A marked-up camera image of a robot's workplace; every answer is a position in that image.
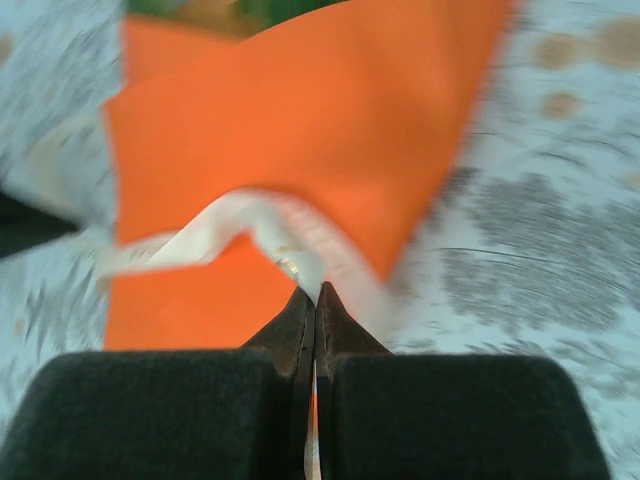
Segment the black object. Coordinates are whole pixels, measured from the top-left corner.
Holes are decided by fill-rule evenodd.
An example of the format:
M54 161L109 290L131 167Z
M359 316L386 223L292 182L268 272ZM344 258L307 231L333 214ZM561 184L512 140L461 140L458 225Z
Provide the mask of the black object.
M55 240L78 227L0 192L0 259Z
M323 480L610 478L557 364L392 355L325 284L317 308L296 290L235 351L53 360L0 479L310 479L314 358Z

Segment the patterned tablecloth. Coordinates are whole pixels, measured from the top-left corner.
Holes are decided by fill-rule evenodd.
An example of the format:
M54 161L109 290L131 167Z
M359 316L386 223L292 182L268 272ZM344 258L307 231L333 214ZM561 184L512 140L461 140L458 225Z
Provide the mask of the patterned tablecloth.
M24 159L120 82L112 0L0 5L0 182L38 199ZM511 25L460 166L394 277L396 352L525 353L573 376L619 479L640 479L640 13L636 0L531 0ZM101 132L52 159L109 234ZM0 262L0 441L52 356L100 349L108 292L74 238Z

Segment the floral tablecloth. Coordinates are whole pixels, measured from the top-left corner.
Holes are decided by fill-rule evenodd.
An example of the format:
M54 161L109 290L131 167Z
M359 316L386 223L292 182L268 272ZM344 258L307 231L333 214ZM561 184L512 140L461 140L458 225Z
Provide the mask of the floral tablecloth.
M0 5L3 189L37 201L24 166L30 147L119 88L115 3ZM405 301L384 339L396 352L555 358L578 384L619 479L640 478L632 14L635 0L531 0L515 14L457 172L398 265L393 289ZM115 189L101 132L78 132L54 161L86 227L109 235ZM92 268L74 237L0 262L0 441L44 362L101 348L108 291Z

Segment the green object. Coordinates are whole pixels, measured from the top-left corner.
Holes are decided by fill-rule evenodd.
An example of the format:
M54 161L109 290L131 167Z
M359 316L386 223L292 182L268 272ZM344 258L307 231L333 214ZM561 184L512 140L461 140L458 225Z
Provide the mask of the green object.
M163 17L189 0L127 0L127 10Z
M267 27L344 0L237 0L244 15L263 18Z

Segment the orange paper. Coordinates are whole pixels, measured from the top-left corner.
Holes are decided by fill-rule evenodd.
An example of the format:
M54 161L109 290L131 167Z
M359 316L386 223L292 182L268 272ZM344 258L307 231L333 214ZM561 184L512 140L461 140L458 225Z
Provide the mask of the orange paper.
M350 0L235 45L129 19L129 87L106 106L118 241L261 187L321 210L385 279L451 169L509 4ZM236 347L293 287L248 240L205 267L121 276L106 348Z

